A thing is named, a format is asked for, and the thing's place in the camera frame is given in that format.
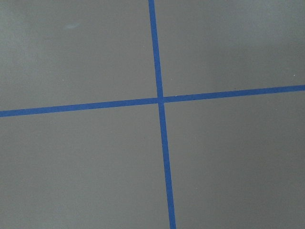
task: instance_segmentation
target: gray surface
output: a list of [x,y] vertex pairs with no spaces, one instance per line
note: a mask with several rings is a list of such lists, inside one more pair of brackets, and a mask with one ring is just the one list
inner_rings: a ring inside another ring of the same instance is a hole
[[178,229],[305,228],[304,99],[166,105]]
[[156,0],[165,95],[305,84],[305,1]]
[[1,229],[168,229],[156,105],[1,118]]
[[1,0],[0,52],[0,110],[156,96],[145,0]]
[[[156,0],[164,95],[305,84],[303,0]],[[0,0],[0,111],[156,97],[146,0]],[[305,93],[166,104],[178,229],[305,228]],[[0,229],[168,229],[157,105],[0,118]]]

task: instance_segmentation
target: blue line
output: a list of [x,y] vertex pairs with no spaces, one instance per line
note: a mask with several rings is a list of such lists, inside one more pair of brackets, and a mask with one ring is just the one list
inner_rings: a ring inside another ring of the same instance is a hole
[[171,175],[171,165],[170,165],[170,157],[169,157],[169,150],[168,150],[168,142],[167,142],[167,130],[166,130],[164,103],[159,103],[158,106],[159,106],[159,118],[160,118],[160,128],[161,128],[163,165],[164,165],[164,173],[165,173],[168,215],[169,215],[169,220],[170,220],[170,229],[175,229],[176,220],[175,220],[175,209],[174,209],[174,203],[173,203],[172,175]]
[[81,111],[81,110],[101,109],[101,108],[120,107],[120,106],[157,104],[157,103],[158,103],[157,98],[147,98],[147,99],[133,99],[133,100],[112,101],[112,102],[101,102],[101,103],[92,103],[92,104],[50,106],[50,107],[0,111],[0,117],[36,115],[36,114],[46,114],[46,113],[55,113],[55,112],[67,112],[67,111]]
[[[217,98],[257,95],[257,94],[275,94],[275,93],[287,93],[287,92],[299,92],[299,91],[305,91],[305,85],[168,96],[168,97],[164,97],[163,100],[164,103],[174,103],[174,102],[192,101],[192,100],[217,99]],[[146,99],[121,100],[121,101],[101,102],[101,103],[92,103],[92,104],[37,107],[37,108],[27,108],[27,109],[19,109],[19,110],[0,111],[0,117],[36,115],[36,114],[46,114],[46,113],[56,113],[56,112],[67,112],[67,111],[81,111],[81,110],[91,110],[91,109],[101,109],[101,108],[121,107],[121,106],[158,104],[159,102],[160,100],[158,98],[146,98]]]
[[261,89],[230,91],[230,92],[214,92],[214,93],[203,93],[203,94],[168,96],[168,97],[164,97],[164,102],[173,103],[173,102],[202,100],[202,99],[217,99],[217,98],[257,95],[257,94],[275,94],[275,93],[298,92],[298,91],[305,91],[305,85],[271,87],[271,88],[261,88]]
[[154,0],[148,0],[148,4],[149,4],[149,15],[151,21],[151,31],[152,31],[152,41],[153,41],[152,50],[153,50],[154,70],[155,70],[156,84],[157,84],[157,96],[158,98],[163,98],[161,64],[160,64],[156,14],[154,10]]
[[169,215],[170,229],[176,229],[175,210],[173,203],[172,176],[171,176],[170,157],[169,157],[168,142],[167,142],[166,118],[165,118],[165,108],[164,108],[164,100],[163,100],[163,86],[162,86],[161,64],[160,64],[154,0],[148,0],[148,4],[149,4],[149,15],[151,21],[151,31],[152,31],[152,41],[153,41],[152,50],[153,50],[154,68],[156,75],[157,95],[159,100],[158,102],[159,119],[160,119],[160,130],[161,130],[161,139],[162,139],[162,152],[163,152],[168,215]]

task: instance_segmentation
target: horizontal blue tape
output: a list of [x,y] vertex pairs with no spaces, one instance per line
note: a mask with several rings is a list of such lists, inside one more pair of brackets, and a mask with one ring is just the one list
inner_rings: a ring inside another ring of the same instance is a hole
[[305,91],[305,85],[168,96],[168,97],[164,97],[164,102],[173,103],[173,102],[192,101],[192,100],[217,99],[217,98],[238,97],[238,96],[248,96],[248,95],[257,95],[257,94],[297,92],[297,91]]
[[[217,99],[217,98],[248,96],[248,95],[256,95],[256,94],[274,94],[274,93],[297,92],[297,91],[305,91],[305,85],[168,96],[161,98],[161,100],[164,103],[174,103],[174,102],[192,101],[192,100]],[[120,107],[120,106],[157,104],[159,100],[160,99],[158,98],[146,98],[146,99],[121,100],[121,101],[101,102],[101,103],[92,103],[92,104],[75,104],[75,105],[9,110],[9,111],[0,111],[0,117],[36,115],[36,114],[46,114],[46,113],[55,113],[55,112],[67,112],[67,111],[81,111],[81,110],[101,109],[101,108]]]
[[157,104],[157,103],[158,103],[157,98],[147,98],[147,99],[133,99],[133,100],[112,101],[112,102],[101,102],[101,103],[92,103],[92,104],[50,106],[50,107],[0,111],[0,117],[19,116],[19,115],[36,115],[36,114],[46,114],[46,113],[55,113],[55,112],[67,112],[67,111],[81,111],[81,110],[91,110],[91,109],[120,107],[120,106]]

